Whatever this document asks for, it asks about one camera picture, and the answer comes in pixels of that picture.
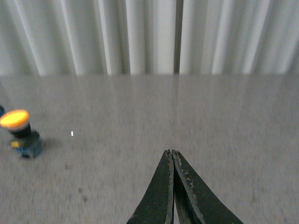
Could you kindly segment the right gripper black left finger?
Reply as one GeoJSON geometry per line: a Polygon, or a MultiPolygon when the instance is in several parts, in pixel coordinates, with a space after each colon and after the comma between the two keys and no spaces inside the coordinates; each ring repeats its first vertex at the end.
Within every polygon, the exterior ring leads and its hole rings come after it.
{"type": "Polygon", "coordinates": [[[165,150],[146,192],[128,224],[174,223],[174,163],[165,150]]]}

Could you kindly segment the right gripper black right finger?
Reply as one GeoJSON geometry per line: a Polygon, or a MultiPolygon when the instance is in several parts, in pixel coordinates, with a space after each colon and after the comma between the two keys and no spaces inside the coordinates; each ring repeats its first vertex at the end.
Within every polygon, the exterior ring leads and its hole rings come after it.
{"type": "Polygon", "coordinates": [[[211,191],[178,150],[174,163],[174,193],[181,224],[241,224],[242,221],[211,191]]]}

